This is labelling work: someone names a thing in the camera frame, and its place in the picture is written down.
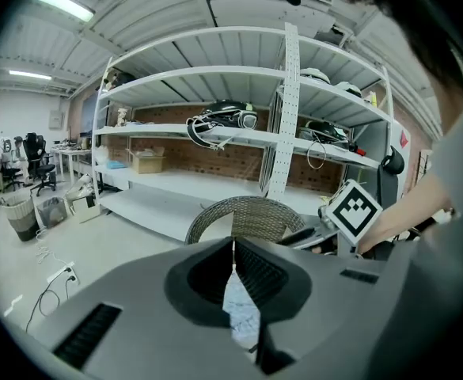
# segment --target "floor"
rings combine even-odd
[[[59,183],[56,192],[46,188],[41,191],[40,197],[33,196],[35,204],[53,196],[62,197],[70,187],[69,174],[65,178],[66,183]],[[25,192],[28,189],[22,188],[3,197],[7,199]],[[59,259],[74,262],[80,284],[73,286],[70,283],[68,292],[71,296],[116,266],[175,249],[179,245],[181,243],[174,239],[148,231],[115,214],[101,214],[82,224],[69,217],[51,228],[42,242],[36,239],[22,242],[0,209],[0,316],[11,307],[15,298],[21,296],[6,319],[24,329],[36,300],[47,286],[47,278],[63,267],[63,263],[52,255],[38,264],[38,246],[47,246]],[[64,280],[61,283],[55,281],[51,288],[61,302],[66,300]],[[48,314],[56,306],[55,296],[47,294],[43,301],[44,312]],[[43,316],[36,310],[29,328],[34,328],[42,319]]]

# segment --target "white wall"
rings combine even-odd
[[[0,138],[7,136],[25,138],[28,132],[42,135],[47,142],[47,151],[55,140],[67,138],[67,113],[69,101],[47,94],[19,91],[0,91]],[[48,128],[50,111],[64,113],[63,127]]]

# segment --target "ceiling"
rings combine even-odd
[[[302,0],[74,0],[94,11],[85,23],[41,2],[26,0],[0,37],[0,89],[72,97],[95,82],[108,60],[163,36],[206,27],[259,25],[339,44],[386,65],[394,97],[432,139],[441,135],[433,90],[398,27],[372,6]],[[46,81],[9,75],[22,70]]]

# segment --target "white metal shelving unit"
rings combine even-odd
[[[311,145],[310,141],[295,137],[298,116],[360,129],[362,135],[366,135],[368,125],[384,124],[386,138],[378,141],[373,158],[324,145],[327,161],[373,172],[389,148],[393,102],[388,99],[388,112],[383,112],[333,85],[299,76],[300,69],[305,67],[319,68],[333,84],[345,81],[360,89],[383,81],[390,97],[387,74],[337,47],[299,36],[296,27],[289,24],[284,31],[223,27],[184,32],[147,44],[116,60],[110,59],[105,74],[115,68],[133,74],[136,80],[109,92],[102,91],[101,83],[93,148],[98,135],[188,139],[185,125],[173,123],[128,124],[97,130],[97,114],[108,101],[135,109],[232,99],[269,108],[271,132],[216,127],[204,135],[205,139],[215,142],[231,139],[228,144],[267,148],[275,151],[275,156],[264,159],[262,173],[267,183],[261,190],[255,181],[181,170],[140,175],[132,169],[106,169],[96,164],[93,152],[96,193],[96,173],[130,183],[129,190],[97,195],[98,203],[139,225],[179,240],[184,239],[190,222],[201,212],[202,202],[211,204],[232,196],[267,193],[269,198],[289,205],[300,214],[316,215],[322,204],[319,193],[287,187],[292,155],[306,154]],[[368,143],[378,135],[377,127],[369,129]],[[314,144],[309,156],[322,158],[324,150]]]

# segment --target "perforated metal strip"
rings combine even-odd
[[[289,176],[300,100],[299,74],[298,28],[286,23],[286,79],[284,80],[283,89],[282,117],[280,120],[279,143],[275,150],[275,162],[268,191],[268,198],[272,200],[282,200],[287,177]]]

